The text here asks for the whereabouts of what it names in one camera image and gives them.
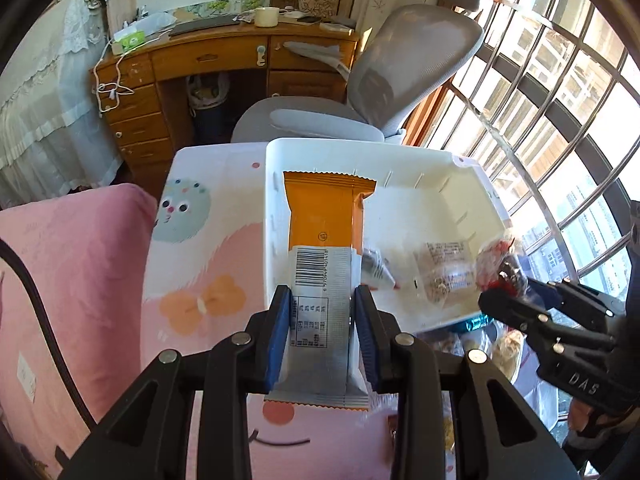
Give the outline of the orange grey snack packet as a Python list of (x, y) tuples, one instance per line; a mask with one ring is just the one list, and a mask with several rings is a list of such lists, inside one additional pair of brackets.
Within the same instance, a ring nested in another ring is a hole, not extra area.
[(376, 182), (335, 172), (285, 171), (288, 237), (278, 283), (292, 292), (276, 402), (368, 408), (352, 294), (361, 284), (363, 202)]

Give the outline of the red clear candy packet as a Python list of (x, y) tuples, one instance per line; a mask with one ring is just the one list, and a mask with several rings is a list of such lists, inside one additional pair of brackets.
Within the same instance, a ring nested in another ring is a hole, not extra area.
[(510, 231), (485, 243), (474, 262), (477, 287), (482, 292), (501, 289), (511, 297), (523, 297), (528, 278), (521, 265), (521, 253), (521, 244)]

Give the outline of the small grey snack packet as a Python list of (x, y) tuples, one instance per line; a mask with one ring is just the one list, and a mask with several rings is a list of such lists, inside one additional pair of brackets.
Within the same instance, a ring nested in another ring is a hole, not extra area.
[(372, 290), (399, 289), (387, 260), (377, 249), (363, 248), (362, 250), (361, 283)]

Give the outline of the clear nut snack packet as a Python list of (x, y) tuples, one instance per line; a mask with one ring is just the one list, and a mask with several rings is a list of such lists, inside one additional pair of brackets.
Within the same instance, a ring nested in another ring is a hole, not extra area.
[(427, 299), (443, 307), (475, 287), (473, 259), (465, 240), (427, 242), (413, 252)]

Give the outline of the cartoon print table cloth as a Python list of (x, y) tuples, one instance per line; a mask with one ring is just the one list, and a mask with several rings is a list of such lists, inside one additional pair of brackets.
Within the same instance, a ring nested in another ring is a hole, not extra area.
[(160, 198), (146, 263), (141, 359), (191, 354), (242, 330), (264, 296), (268, 143), (185, 148)]

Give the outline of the white plastic storage bin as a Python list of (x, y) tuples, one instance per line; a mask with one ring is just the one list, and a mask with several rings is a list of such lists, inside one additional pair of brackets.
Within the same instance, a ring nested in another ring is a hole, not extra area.
[(377, 290), (379, 309), (402, 330), (422, 333), (480, 315), (477, 289), (455, 292), (439, 306), (425, 295), (413, 254), (430, 243), (465, 242), (475, 258), (503, 234), (510, 218), (473, 159), (444, 151), (380, 142), (283, 138), (266, 146), (264, 296), (288, 282), (290, 210), (287, 171), (354, 174), (376, 183), (363, 203), (363, 241), (390, 264), (396, 289)]

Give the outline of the metal window security bars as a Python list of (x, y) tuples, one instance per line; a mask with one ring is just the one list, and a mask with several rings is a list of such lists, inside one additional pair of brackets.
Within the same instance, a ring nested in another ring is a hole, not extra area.
[(484, 0), (477, 54), (413, 113), (409, 141), (476, 160), (541, 281), (630, 286), (639, 69), (590, 0)]

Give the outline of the pink bed blanket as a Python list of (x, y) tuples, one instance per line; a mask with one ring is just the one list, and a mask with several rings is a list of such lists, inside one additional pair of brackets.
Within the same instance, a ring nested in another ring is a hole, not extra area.
[[(120, 184), (17, 206), (1, 237), (35, 281), (64, 361), (94, 419), (141, 370), (142, 283), (156, 201)], [(55, 368), (16, 275), (1, 269), (1, 420), (45, 479), (55, 452), (73, 455), (89, 430)]]

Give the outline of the grey mesh office chair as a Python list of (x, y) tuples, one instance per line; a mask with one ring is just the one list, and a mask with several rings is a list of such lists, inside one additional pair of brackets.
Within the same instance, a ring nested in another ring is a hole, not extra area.
[(285, 49), (332, 66), (346, 81), (339, 103), (311, 96), (272, 96), (235, 125), (234, 143), (279, 138), (398, 142), (416, 106), (477, 52), (484, 29), (472, 18), (483, 0), (415, 3), (393, 10), (353, 66), (335, 51), (288, 41)]

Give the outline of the wooden desk with drawers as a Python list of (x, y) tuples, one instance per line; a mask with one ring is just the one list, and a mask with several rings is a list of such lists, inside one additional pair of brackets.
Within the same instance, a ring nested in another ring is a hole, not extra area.
[(159, 196), (176, 151), (229, 141), (240, 116), (263, 98), (344, 101), (343, 77), (286, 50), (288, 41), (337, 50), (345, 65), (358, 46), (356, 32), (319, 25), (239, 24), (161, 36), (96, 64), (91, 83), (131, 181)]

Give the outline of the white lace curtain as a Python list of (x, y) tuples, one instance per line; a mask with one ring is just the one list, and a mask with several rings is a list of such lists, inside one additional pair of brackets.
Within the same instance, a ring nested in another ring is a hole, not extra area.
[(91, 91), (105, 39), (100, 11), (60, 0), (12, 54), (1, 74), (2, 208), (116, 177), (122, 158)]

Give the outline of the dark keyboard on desk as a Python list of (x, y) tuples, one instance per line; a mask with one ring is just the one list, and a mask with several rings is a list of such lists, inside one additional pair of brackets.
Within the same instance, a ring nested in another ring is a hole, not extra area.
[(190, 34), (191, 32), (200, 32), (201, 30), (232, 26), (238, 23), (239, 21), (236, 15), (217, 15), (212, 16), (211, 18), (201, 18), (200, 20), (177, 24), (168, 32), (168, 36), (177, 37)]

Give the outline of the white mug on desk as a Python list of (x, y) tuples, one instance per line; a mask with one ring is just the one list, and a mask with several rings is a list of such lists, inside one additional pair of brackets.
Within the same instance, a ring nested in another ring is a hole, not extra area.
[(260, 28), (276, 27), (279, 23), (279, 14), (279, 8), (262, 6), (254, 10), (254, 24)]

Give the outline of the green tissue box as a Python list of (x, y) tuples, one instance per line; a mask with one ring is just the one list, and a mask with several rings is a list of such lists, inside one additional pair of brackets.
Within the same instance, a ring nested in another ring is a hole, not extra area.
[(121, 55), (126, 52), (130, 52), (139, 47), (140, 44), (144, 44), (145, 34), (144, 32), (130, 32), (126, 36), (114, 38), (112, 41), (112, 52), (114, 55)]

